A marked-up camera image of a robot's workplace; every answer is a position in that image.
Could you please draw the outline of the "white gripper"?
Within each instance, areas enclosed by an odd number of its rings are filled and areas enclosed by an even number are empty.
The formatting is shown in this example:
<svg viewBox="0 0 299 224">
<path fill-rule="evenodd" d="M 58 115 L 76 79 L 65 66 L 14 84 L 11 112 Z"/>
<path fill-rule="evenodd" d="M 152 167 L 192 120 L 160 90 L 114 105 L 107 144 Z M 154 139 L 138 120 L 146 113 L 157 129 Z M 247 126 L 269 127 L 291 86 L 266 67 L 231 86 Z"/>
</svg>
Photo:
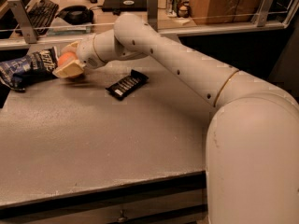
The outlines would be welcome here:
<svg viewBox="0 0 299 224">
<path fill-rule="evenodd" d="M 84 66 L 91 69 L 100 68 L 107 63 L 96 53 L 94 47 L 95 36 L 89 36 L 81 41 L 75 41 L 61 49 L 61 53 L 73 52 L 78 60 L 58 66 L 52 73 L 58 78 L 77 77 L 84 73 Z"/>
</svg>

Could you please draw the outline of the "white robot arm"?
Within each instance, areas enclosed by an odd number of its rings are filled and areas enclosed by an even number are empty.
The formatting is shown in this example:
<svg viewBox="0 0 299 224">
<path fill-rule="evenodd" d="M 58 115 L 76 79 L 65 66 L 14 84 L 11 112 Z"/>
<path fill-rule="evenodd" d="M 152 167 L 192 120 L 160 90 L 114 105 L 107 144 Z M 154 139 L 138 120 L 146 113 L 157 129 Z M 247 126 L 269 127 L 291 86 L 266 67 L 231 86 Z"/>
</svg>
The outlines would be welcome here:
<svg viewBox="0 0 299 224">
<path fill-rule="evenodd" d="M 299 105 L 286 91 L 158 34 L 131 13 L 62 54 L 56 77 L 148 55 L 215 107 L 206 136 L 209 224 L 299 224 Z"/>
</svg>

